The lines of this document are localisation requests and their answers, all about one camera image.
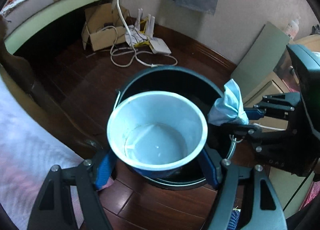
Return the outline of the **light blue face mask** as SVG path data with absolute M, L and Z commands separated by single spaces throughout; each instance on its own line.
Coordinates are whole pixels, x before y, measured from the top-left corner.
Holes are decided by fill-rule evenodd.
M 208 123 L 215 126 L 225 123 L 248 125 L 249 119 L 244 111 L 238 84 L 230 79 L 225 83 L 224 89 L 223 96 L 216 99 L 208 114 Z

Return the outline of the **white paper cup blue base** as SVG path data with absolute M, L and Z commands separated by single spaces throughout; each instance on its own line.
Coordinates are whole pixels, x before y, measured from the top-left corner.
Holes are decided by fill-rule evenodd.
M 169 177 L 205 146 L 208 125 L 202 111 L 172 92 L 148 91 L 122 101 L 111 113 L 107 140 L 114 154 L 152 179 Z

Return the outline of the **black trash bucket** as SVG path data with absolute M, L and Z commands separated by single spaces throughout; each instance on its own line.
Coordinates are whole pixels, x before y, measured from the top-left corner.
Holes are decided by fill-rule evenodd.
M 137 73 L 118 92 L 114 105 L 143 92 L 166 91 L 179 94 L 208 116 L 222 91 L 208 78 L 184 67 L 155 67 Z M 217 188 L 222 181 L 220 161 L 231 158 L 232 144 L 223 126 L 208 125 L 206 147 L 187 164 L 172 172 L 130 170 L 142 175 L 154 186 L 164 189 L 192 189 L 208 183 Z

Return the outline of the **grey green board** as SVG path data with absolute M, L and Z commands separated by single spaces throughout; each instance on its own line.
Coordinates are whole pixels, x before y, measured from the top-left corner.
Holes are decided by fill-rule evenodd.
M 283 31 L 267 22 L 247 54 L 231 74 L 239 85 L 242 98 L 254 89 L 274 70 L 286 46 L 292 42 Z

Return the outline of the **pink floral table cloth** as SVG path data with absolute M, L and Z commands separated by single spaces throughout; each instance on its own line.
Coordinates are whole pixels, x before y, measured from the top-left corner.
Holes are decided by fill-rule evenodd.
M 27 229 L 50 168 L 71 168 L 83 158 L 48 132 L 51 120 L 1 69 L 1 205 L 9 225 Z

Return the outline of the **white plastic bottle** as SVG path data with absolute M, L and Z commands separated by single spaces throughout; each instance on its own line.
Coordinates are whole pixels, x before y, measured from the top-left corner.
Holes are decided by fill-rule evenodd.
M 285 34 L 292 40 L 294 40 L 294 38 L 299 32 L 299 21 L 300 21 L 300 16 L 297 16 L 295 19 L 289 22 L 289 24 L 287 25 L 284 31 Z

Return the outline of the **white wifi router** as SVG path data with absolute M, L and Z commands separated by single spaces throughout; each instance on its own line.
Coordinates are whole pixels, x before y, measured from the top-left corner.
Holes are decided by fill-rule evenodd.
M 138 9 L 138 17 L 134 25 L 129 25 L 125 31 L 125 41 L 135 48 L 148 45 L 154 54 L 170 55 L 171 50 L 161 38 L 154 36 L 155 17 L 148 14 L 143 18 L 143 9 Z

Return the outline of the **cardboard box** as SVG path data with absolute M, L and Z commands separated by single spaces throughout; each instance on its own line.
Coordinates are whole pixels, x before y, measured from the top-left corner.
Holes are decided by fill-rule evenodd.
M 89 44 L 93 51 L 125 42 L 126 29 L 117 8 L 111 3 L 85 9 L 85 24 L 82 30 L 82 45 Z

